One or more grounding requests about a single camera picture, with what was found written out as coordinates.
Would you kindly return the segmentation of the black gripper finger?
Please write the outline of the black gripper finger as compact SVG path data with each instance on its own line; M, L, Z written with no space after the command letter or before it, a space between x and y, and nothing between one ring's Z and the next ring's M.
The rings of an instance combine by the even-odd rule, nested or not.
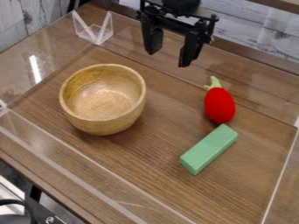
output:
M187 67L198 59L204 44L204 34L191 30L186 34L184 45L180 50L179 67Z
M141 31L144 40L144 49L150 55L154 55L163 47L164 31L147 14L141 14Z

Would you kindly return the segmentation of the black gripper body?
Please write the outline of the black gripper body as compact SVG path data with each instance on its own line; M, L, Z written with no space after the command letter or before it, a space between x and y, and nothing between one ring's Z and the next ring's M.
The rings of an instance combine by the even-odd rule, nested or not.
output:
M195 30L202 42L212 41L219 16L202 6L202 0L140 0L137 11L146 35L159 33L163 28L187 34Z

